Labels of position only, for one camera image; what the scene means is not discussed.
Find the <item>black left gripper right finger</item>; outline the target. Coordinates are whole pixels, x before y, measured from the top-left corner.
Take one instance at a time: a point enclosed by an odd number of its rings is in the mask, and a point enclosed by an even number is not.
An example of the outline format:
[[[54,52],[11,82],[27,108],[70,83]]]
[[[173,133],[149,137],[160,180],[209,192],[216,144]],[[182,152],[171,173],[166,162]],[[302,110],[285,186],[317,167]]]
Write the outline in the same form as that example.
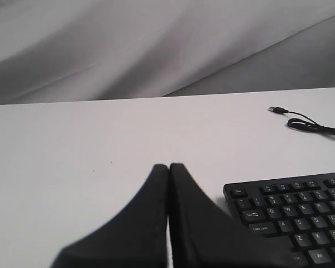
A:
[[[233,220],[183,164],[169,168],[169,227],[174,267],[295,267],[291,252]]]

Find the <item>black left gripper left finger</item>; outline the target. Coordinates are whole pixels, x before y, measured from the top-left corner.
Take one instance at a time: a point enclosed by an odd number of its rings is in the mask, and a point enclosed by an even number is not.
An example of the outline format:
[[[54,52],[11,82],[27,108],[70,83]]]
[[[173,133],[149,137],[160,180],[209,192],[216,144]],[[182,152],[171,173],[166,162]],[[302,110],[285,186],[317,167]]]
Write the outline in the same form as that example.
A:
[[[52,267],[167,267],[167,199],[168,167],[157,164],[117,215],[64,247]]]

